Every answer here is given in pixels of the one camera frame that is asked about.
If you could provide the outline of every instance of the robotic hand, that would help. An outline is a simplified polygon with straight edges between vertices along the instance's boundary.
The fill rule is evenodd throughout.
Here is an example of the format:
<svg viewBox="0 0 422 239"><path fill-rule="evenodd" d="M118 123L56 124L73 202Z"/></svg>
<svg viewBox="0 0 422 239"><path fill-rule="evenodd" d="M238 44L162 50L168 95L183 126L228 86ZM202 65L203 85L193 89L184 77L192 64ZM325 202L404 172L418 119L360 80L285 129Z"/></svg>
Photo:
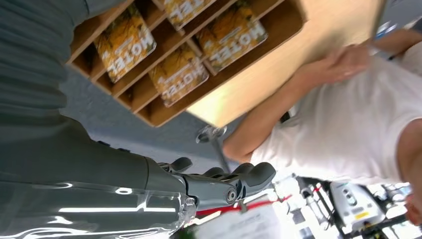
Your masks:
<svg viewBox="0 0 422 239"><path fill-rule="evenodd" d="M169 236L196 211L229 206L262 191L276 173L268 163L245 163L231 174L217 167L202 175L183 174L191 165L188 158L171 164L148 159L143 189L88 180L23 183L0 174L0 239Z"/></svg>

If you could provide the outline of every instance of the person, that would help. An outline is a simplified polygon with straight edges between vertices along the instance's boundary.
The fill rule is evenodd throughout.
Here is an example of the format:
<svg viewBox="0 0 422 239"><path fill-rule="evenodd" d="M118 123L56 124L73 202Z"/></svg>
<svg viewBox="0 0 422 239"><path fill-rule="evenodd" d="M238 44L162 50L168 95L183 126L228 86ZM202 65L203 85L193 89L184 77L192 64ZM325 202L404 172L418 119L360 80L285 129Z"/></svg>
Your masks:
<svg viewBox="0 0 422 239"><path fill-rule="evenodd" d="M408 217L422 222L422 34L401 29L373 47L335 50L300 67L223 143L228 158L299 176L357 184L410 182ZM297 113L279 119L295 106Z"/></svg>

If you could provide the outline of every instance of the magazine cover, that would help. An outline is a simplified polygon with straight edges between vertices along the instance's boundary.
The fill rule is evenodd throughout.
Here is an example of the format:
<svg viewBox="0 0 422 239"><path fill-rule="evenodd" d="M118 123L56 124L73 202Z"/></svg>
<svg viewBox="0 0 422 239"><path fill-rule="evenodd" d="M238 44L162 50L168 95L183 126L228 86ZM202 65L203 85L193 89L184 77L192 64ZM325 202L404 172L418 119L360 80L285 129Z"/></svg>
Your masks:
<svg viewBox="0 0 422 239"><path fill-rule="evenodd" d="M196 34L212 66L221 71L267 39L245 0L237 1L213 22Z"/></svg>
<svg viewBox="0 0 422 239"><path fill-rule="evenodd" d="M154 51L156 42L134 4L94 41L108 75L116 83Z"/></svg>
<svg viewBox="0 0 422 239"><path fill-rule="evenodd" d="M170 107L209 77L201 60L186 44L148 74L166 107Z"/></svg>
<svg viewBox="0 0 422 239"><path fill-rule="evenodd" d="M176 30L195 18L216 0L165 0L164 8Z"/></svg>

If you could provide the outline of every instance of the floor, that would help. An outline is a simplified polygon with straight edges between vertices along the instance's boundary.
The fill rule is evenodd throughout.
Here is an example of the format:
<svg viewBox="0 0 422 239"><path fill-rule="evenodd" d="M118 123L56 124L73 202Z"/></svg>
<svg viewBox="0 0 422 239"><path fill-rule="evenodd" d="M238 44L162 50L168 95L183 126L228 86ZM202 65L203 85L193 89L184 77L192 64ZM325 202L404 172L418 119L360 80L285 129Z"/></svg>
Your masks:
<svg viewBox="0 0 422 239"><path fill-rule="evenodd" d="M160 128L152 128L132 115L113 98L91 84L74 69L68 68L68 81L61 90L68 97L62 114L78 120L94 140L114 148L172 162L185 156L194 165L188 172L202 173L219 166L215 151L209 144L196 144L197 131L207 124L189 113L182 113ZM240 119L228 125L229 135ZM232 170L237 166L231 162Z"/></svg>

